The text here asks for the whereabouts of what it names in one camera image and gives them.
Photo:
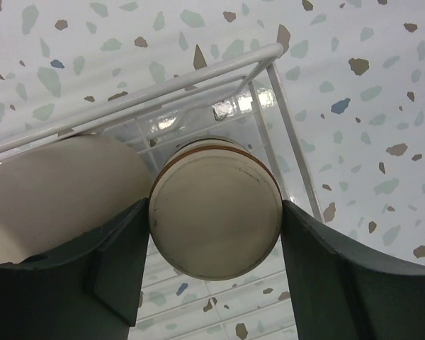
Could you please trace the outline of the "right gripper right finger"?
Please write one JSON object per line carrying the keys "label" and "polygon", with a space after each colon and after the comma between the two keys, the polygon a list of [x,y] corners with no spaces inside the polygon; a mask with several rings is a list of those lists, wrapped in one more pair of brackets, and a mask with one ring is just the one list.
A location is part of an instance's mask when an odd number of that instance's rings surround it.
{"label": "right gripper right finger", "polygon": [[425,266],[389,256],[283,201],[299,339],[425,339]]}

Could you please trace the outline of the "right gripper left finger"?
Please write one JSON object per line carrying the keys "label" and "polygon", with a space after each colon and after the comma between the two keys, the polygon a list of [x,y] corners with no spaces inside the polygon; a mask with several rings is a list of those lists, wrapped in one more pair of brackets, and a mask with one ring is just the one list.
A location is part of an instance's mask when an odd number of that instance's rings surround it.
{"label": "right gripper left finger", "polygon": [[148,242],[142,199],[54,249],[0,264],[0,339],[126,339]]}

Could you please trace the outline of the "beige plastic cup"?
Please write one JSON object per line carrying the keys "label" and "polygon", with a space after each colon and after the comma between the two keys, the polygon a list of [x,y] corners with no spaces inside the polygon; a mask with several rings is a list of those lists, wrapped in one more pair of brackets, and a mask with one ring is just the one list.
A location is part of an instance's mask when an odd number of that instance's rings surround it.
{"label": "beige plastic cup", "polygon": [[149,195],[141,156],[100,135],[0,160],[0,264],[20,263],[109,221]]}

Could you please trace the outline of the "metal cup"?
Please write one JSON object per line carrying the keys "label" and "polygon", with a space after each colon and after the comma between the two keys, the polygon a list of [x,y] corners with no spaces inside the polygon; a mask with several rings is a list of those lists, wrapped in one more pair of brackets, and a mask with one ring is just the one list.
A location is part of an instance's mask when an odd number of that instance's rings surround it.
{"label": "metal cup", "polygon": [[281,232],[282,200],[268,167],[239,143],[196,137],[177,146],[154,180],[150,233],[178,271],[225,281],[271,253]]}

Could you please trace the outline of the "white wire dish rack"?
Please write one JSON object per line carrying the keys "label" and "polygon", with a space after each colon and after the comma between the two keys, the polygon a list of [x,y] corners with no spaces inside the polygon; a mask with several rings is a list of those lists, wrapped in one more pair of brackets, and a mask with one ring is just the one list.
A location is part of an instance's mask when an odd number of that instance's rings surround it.
{"label": "white wire dish rack", "polygon": [[[1,135],[0,160],[71,137],[109,137],[144,160],[152,178],[150,194],[177,146],[196,137],[220,136],[239,143],[268,167],[282,202],[290,198],[283,155],[295,160],[300,193],[320,217],[276,71],[282,54],[283,46],[273,43],[141,91],[119,93],[107,103],[31,130]],[[149,222],[149,195],[142,199],[148,201]],[[278,237],[272,251],[280,249]],[[243,276],[201,280],[170,265],[149,228],[137,320],[126,339],[296,339],[284,268],[270,254]]]}

